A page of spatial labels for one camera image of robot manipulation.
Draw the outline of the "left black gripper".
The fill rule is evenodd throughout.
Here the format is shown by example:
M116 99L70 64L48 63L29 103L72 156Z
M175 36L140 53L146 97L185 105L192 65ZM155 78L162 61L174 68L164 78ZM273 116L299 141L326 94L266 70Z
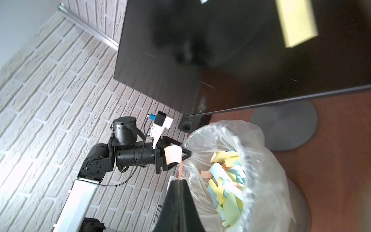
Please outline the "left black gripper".
M163 136L160 140L160 148L152 148L150 143L143 146L118 146L116 147L116 165L119 171L130 166L155 165L156 174L161 170L169 171L181 161L192 156L192 152L186 149L165 149L168 146L181 146L182 143L168 136Z

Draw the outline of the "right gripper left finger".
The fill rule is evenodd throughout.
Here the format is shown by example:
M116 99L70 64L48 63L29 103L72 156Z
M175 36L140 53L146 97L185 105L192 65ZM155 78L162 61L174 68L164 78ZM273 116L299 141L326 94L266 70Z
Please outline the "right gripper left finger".
M177 179L170 182L154 232L179 231L179 184Z

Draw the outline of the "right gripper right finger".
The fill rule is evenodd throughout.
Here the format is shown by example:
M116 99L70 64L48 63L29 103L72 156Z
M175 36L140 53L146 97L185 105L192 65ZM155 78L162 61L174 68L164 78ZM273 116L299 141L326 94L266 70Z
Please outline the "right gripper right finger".
M179 181L179 231L205 232L186 180Z

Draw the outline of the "pink sticky note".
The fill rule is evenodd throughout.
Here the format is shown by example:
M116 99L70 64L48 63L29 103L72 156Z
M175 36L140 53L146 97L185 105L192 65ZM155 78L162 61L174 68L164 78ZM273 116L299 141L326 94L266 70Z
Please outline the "pink sticky note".
M165 151L165 158L166 164L179 164L179 172L178 172L178 179L182 179L182 171L183 171L183 158L182 158L182 148L180 146L172 145L168 146L164 149Z

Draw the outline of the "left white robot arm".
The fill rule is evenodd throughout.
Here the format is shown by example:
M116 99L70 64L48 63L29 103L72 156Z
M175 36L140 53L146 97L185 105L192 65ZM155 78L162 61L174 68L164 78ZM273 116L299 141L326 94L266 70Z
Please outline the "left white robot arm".
M146 165L154 165L157 174L173 169L179 162L171 161L165 149L169 146L182 144L170 137L162 136L168 129L172 119L162 112L147 116L153 125L147 133L143 133L136 125L135 117L120 117L111 124L111 136L107 144L94 145L74 181L69 196L54 225L55 232L111 232L95 218L86 216L98 187L106 173L118 168L121 173L130 167L137 169Z

